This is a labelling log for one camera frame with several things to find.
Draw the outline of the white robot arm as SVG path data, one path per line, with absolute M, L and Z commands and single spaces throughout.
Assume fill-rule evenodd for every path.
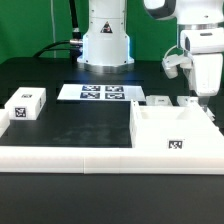
M 224 0 L 142 0 L 155 20 L 177 20 L 180 55 L 167 53 L 162 66 L 168 78 L 182 68 L 189 89 L 206 107 L 220 88 L 224 54 Z M 83 36 L 78 63 L 100 73 L 132 66 L 130 39 L 125 31 L 126 0 L 89 0 L 89 28 Z

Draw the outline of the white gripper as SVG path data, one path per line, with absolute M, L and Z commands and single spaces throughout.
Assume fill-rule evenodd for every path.
M 224 28 L 182 30 L 180 47 L 190 59 L 188 81 L 191 90 L 201 97 L 203 111 L 208 109 L 209 97 L 220 88 L 224 52 Z

